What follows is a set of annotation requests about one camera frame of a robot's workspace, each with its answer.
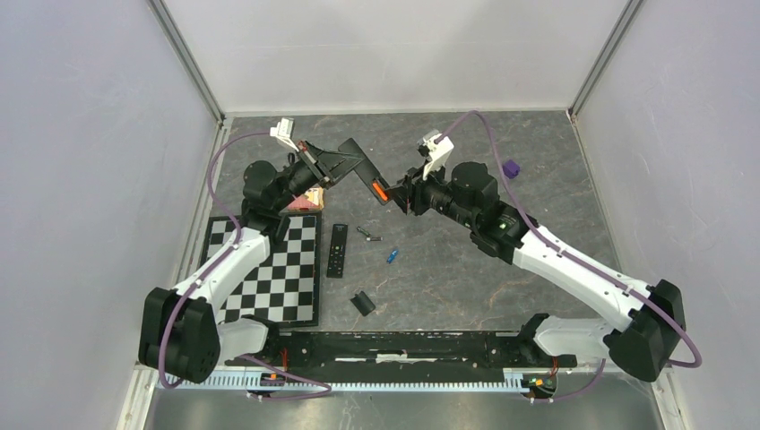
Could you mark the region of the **orange AAA battery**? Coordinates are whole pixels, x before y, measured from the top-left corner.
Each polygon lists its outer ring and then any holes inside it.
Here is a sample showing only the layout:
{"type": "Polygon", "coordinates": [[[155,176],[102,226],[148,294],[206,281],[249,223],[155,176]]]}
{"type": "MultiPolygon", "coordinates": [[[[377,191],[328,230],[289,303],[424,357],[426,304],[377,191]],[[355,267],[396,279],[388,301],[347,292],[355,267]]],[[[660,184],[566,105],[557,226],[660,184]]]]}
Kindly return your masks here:
{"type": "Polygon", "coordinates": [[[372,188],[374,189],[374,191],[375,191],[375,193],[376,193],[377,197],[378,197],[378,198],[379,198],[379,199],[380,199],[382,202],[387,202],[387,201],[388,201],[388,196],[387,196],[387,194],[385,193],[385,191],[384,191],[384,188],[383,188],[383,187],[382,187],[382,186],[381,186],[379,183],[377,183],[377,182],[373,182],[373,183],[372,183],[372,188]]]}

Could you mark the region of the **blue AAA battery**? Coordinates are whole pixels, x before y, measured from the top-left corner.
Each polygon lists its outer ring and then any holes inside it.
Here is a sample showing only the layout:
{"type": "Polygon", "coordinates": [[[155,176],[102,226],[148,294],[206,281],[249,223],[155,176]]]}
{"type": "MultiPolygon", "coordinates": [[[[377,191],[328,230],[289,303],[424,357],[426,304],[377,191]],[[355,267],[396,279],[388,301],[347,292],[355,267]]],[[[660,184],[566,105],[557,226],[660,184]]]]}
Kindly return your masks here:
{"type": "Polygon", "coordinates": [[[398,248],[394,248],[390,252],[389,256],[387,257],[386,262],[387,263],[392,263],[396,259],[396,257],[398,256],[398,253],[399,253],[399,249],[398,248]]]}

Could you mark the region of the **black battery cover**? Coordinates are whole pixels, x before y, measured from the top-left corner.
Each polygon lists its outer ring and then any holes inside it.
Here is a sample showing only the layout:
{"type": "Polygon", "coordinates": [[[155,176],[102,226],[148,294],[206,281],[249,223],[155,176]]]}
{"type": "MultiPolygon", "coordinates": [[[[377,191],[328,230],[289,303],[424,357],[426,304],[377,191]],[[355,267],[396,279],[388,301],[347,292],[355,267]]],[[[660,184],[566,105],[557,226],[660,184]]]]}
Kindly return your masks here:
{"type": "Polygon", "coordinates": [[[364,291],[359,291],[355,294],[350,299],[350,302],[363,317],[368,316],[376,310],[376,305],[364,291]]]}

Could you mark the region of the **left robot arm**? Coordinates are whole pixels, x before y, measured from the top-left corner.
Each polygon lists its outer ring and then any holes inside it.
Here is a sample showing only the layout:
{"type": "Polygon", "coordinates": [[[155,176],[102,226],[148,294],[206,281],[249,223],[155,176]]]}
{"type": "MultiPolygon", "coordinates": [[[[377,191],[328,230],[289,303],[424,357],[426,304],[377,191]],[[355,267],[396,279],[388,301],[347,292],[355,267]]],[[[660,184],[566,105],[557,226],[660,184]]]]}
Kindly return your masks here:
{"type": "Polygon", "coordinates": [[[330,188],[358,172],[367,156],[349,138],[337,150],[299,142],[296,161],[283,169],[257,160],[244,172],[240,216],[233,235],[190,277],[171,289],[155,288],[144,301],[138,347],[140,364],[191,383],[201,383],[225,361],[248,353],[260,365],[281,355],[272,322],[243,316],[219,323],[217,313],[246,275],[265,262],[289,221],[282,211],[309,188],[330,188]]]}

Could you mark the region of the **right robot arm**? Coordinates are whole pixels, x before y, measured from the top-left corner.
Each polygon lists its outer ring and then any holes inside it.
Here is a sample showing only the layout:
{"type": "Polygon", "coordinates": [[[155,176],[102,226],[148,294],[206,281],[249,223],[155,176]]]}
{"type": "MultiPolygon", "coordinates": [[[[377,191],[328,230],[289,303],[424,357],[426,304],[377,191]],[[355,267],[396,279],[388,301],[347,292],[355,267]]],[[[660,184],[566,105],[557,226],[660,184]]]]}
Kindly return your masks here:
{"type": "Polygon", "coordinates": [[[502,201],[484,164],[466,161],[446,170],[452,148],[449,141],[422,144],[424,164],[394,185],[352,140],[335,151],[301,142],[292,160],[313,184],[329,188],[354,173],[382,204],[393,202],[415,216],[435,211],[467,228],[483,254],[548,280],[596,312],[593,320],[543,317],[517,342],[524,363],[539,366],[561,355],[598,357],[636,379],[656,381],[672,364],[676,346],[687,340],[680,289],[666,280],[650,285],[627,277],[578,252],[516,202],[502,201]]]}

